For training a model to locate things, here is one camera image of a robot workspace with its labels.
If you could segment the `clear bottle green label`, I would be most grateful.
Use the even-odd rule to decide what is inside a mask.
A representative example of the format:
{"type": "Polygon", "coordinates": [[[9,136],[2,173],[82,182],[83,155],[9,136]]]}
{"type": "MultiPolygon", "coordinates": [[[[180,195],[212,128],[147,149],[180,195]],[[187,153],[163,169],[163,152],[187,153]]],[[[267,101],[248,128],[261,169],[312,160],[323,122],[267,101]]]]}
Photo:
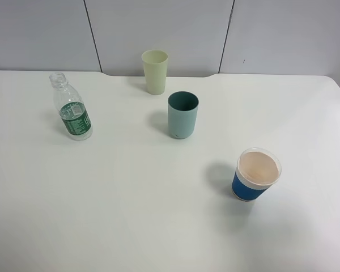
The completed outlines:
{"type": "Polygon", "coordinates": [[[49,76],[53,88],[53,101],[69,136],[76,141],[88,139],[93,132],[86,106],[78,91],[69,83],[64,73],[49,76]]]}

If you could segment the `teal plastic cup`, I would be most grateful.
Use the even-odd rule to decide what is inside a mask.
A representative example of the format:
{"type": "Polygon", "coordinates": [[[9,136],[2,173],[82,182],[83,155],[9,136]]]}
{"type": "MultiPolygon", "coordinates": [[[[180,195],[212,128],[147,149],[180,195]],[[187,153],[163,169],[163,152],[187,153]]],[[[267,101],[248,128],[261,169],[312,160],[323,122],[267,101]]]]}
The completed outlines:
{"type": "Polygon", "coordinates": [[[198,97],[187,91],[179,91],[168,98],[168,130],[172,137],[185,139],[192,135],[199,106],[198,97]]]}

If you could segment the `blue sleeve paper cup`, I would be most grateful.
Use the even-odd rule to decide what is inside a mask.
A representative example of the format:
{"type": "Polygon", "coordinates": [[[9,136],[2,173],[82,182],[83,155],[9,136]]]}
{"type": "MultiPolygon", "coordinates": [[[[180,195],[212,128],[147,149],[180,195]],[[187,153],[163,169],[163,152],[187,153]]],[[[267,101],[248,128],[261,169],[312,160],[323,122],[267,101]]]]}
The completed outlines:
{"type": "Polygon", "coordinates": [[[274,154],[249,148],[237,160],[232,192],[242,201],[254,201],[279,180],[281,173],[280,161],[274,154]]]}

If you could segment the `pale yellow plastic cup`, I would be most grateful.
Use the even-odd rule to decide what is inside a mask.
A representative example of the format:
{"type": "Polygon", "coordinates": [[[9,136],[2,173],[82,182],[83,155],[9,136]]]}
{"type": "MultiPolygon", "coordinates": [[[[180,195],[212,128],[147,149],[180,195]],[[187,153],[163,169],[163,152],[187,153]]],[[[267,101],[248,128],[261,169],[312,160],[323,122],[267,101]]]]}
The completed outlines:
{"type": "Polygon", "coordinates": [[[148,50],[142,54],[142,63],[148,93],[161,95],[165,91],[168,54],[161,50],[148,50]]]}

